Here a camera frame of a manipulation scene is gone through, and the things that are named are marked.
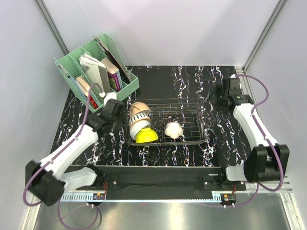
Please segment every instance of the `green organizer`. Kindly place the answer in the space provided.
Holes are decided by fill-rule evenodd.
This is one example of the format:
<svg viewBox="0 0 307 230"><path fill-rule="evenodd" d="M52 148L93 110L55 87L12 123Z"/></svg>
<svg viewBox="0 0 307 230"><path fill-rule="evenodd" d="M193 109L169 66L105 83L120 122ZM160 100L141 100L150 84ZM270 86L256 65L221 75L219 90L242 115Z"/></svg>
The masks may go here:
<svg viewBox="0 0 307 230"><path fill-rule="evenodd" d="M117 99L120 101L123 101L126 97L128 97L131 93L133 93L134 91L136 91L140 85L139 85L139 79L137 78L137 76L135 76L134 74L132 74L130 71L128 71L121 59L121 56L119 54L118 48L114 42L114 40L108 36L107 34L102 34L100 36L98 36L98 38L104 43L104 45L110 50L110 52L113 54L113 56L116 58L116 60L119 62L120 66L123 68L123 70L126 72L126 74L128 75L128 77L130 79L133 79L132 82L125 82L123 81L123 89L120 90L119 92L117 92ZM89 78L87 77L87 74L85 74L81 67L80 67L80 62L79 62L79 57L84 54L84 53L88 53L89 55L91 55L92 57L98 59L99 61L101 61L102 59L106 58L106 55L104 53L104 51L100 48L100 46L98 45L98 43L94 40L86 43L85 45L81 46L80 48L72 51L71 53L69 53L68 55L62 57L61 59L58 60L58 62L63 66L63 68L73 77L79 77L81 75L83 75L85 77L85 80L90 83L93 84L93 82L89 81ZM59 66L56 64L56 66L58 67L59 71L61 72L61 74L63 75L65 81L68 83L70 89L73 91L73 93L75 94L75 96L83 103L86 105L86 100L84 99L84 97L82 97L78 91L78 89L75 87L75 85L70 81L70 79L67 77L67 74L59 68ZM93 98L97 98L99 100L99 104L101 104L97 109L94 109L91 105L90 105L90 110L91 112L98 112L101 108L104 107L104 101L103 99L98 95L97 92L94 92Z"/></svg>

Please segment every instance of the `white bowl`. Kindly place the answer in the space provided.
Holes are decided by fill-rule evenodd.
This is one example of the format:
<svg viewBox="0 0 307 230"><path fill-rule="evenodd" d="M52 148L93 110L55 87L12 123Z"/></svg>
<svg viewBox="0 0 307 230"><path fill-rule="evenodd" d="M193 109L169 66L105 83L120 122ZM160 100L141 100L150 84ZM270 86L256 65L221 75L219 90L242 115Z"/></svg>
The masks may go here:
<svg viewBox="0 0 307 230"><path fill-rule="evenodd" d="M152 126L152 124L147 120L139 120L137 122L134 122L130 126L130 136L133 140L135 140L136 135L140 132L142 128L148 128Z"/></svg>

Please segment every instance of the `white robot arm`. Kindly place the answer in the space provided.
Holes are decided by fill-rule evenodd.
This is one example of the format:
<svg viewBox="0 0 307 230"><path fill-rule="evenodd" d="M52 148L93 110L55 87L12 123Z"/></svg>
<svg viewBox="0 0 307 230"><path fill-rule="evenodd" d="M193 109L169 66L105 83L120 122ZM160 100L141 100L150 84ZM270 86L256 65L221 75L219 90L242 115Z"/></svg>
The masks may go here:
<svg viewBox="0 0 307 230"><path fill-rule="evenodd" d="M242 126L251 149L244 165L226 167L226 180L248 182L279 180L282 174L272 148L279 157L283 175L290 151L286 145L279 145L268 132L256 110L253 109L254 102L251 97L242 95L240 79L232 77L224 79L223 85L218 85L214 90L215 105L224 112L231 112L234 115Z"/></svg>
<svg viewBox="0 0 307 230"><path fill-rule="evenodd" d="M33 180L28 190L43 201L47 206L56 203L64 192L68 192L83 186L103 186L104 173L95 166L89 165L83 169L67 172L72 162L82 154L90 145L95 143L99 137L109 133L115 127L125 125L126 118L124 103L109 99L101 110L100 115L89 114L86 124L81 127L53 153L42 159L39 163L30 161L25 168L26 184L30 178L42 166L49 163L44 170ZM54 160L54 156L66 148Z"/></svg>

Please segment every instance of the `black marble surface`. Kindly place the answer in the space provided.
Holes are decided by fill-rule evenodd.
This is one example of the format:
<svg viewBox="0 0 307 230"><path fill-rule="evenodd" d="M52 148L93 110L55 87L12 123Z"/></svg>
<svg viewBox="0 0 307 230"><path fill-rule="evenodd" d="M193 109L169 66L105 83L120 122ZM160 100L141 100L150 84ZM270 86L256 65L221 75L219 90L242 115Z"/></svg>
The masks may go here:
<svg viewBox="0 0 307 230"><path fill-rule="evenodd" d="M87 148L73 164L132 166L226 166L242 164L250 151L248 140L230 113L222 114L206 100L210 88L236 73L234 67L129 66L140 88L127 98L200 98L205 101L207 141L201 145L134 147L125 141L124 129L113 130ZM85 106L70 91L52 151L81 124Z"/></svg>

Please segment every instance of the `dish rack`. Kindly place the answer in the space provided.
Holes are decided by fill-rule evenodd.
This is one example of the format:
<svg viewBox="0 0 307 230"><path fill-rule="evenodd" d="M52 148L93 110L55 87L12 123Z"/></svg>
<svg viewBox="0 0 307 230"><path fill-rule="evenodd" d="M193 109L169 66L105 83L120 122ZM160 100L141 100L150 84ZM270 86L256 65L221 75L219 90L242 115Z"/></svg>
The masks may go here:
<svg viewBox="0 0 307 230"><path fill-rule="evenodd" d="M136 143L126 129L126 141L133 146L165 146L165 145L199 145L206 141L207 122L204 109L199 98L189 99L150 99L131 101L143 102L150 107L148 116L151 119L151 128L156 131L159 139L149 143ZM165 134L165 127L169 122L178 122L183 127L184 137L172 139Z"/></svg>

